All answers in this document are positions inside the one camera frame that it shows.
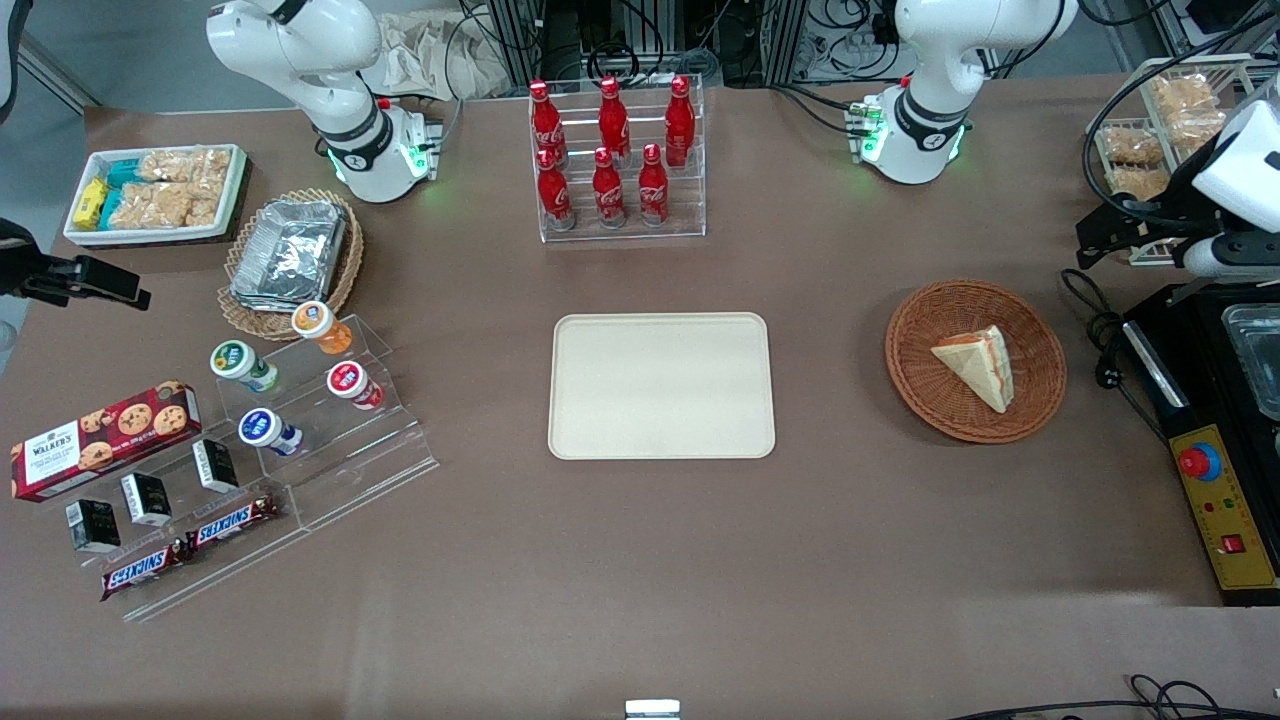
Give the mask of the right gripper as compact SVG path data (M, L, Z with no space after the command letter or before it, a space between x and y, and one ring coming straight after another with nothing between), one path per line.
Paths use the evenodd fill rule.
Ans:
M47 270L47 256L23 225L4 218L0 225L1 295L27 299L31 281ZM60 307L70 299L101 299L147 311L151 302L140 275L87 255L52 259L44 275L44 295Z

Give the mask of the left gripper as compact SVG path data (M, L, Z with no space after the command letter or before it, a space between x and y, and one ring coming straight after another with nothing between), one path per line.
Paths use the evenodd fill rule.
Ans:
M1184 238L1204 237L1216 229L1215 211L1196 202L1110 199L1076 223L1080 247L1076 265L1080 270L1103 261L1138 268L1174 266L1175 250ZM1196 241L1184 252L1184 268L1196 277L1217 282L1279 282L1279 234L1229 231Z

